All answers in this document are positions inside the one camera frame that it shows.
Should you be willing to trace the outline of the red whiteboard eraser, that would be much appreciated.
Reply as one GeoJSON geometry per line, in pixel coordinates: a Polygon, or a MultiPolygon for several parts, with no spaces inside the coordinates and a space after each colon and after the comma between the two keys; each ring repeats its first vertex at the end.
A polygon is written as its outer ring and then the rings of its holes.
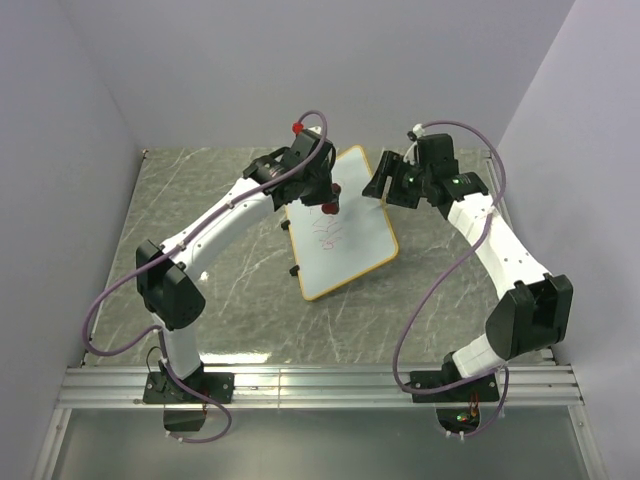
{"type": "Polygon", "coordinates": [[[321,205],[321,211],[325,215],[337,215],[340,211],[339,198],[341,186],[338,183],[331,185],[331,198],[321,205]]]}

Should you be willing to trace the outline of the yellow framed whiteboard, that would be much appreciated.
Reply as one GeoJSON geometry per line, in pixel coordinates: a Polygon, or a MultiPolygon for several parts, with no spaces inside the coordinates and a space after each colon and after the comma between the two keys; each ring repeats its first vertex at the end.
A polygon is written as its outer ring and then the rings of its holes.
{"type": "Polygon", "coordinates": [[[332,171],[341,187],[337,214],[296,201],[285,207],[302,297],[317,300],[389,263],[399,253],[385,204],[362,195],[373,172],[364,149],[340,153],[332,171]]]}

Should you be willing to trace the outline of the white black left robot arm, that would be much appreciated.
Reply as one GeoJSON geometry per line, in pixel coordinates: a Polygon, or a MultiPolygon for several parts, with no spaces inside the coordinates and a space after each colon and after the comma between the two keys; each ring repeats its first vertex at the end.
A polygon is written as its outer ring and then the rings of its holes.
{"type": "Polygon", "coordinates": [[[208,374],[197,350],[195,322],[206,300],[196,282],[216,257],[241,234],[285,205],[339,207],[332,181],[333,144],[319,127],[298,124],[294,142],[258,157],[231,190],[182,232],[161,245],[145,241],[136,250],[144,273],[136,288],[157,327],[162,357],[159,391],[176,402],[207,395],[230,400],[232,381],[208,374]]]}

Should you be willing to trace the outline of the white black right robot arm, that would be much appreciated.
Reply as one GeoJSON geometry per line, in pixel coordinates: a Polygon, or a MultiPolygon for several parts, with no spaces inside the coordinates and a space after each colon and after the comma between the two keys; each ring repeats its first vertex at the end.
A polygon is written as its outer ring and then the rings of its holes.
{"type": "Polygon", "coordinates": [[[427,200],[469,243],[468,253],[485,268],[498,298],[483,334],[445,357],[435,386],[413,379],[398,384],[403,391],[461,400],[477,380],[508,361],[564,340],[573,299],[570,280],[552,275],[528,252],[478,174],[460,171],[450,135],[419,137],[410,155],[384,151],[362,194],[410,209],[427,200]]]}

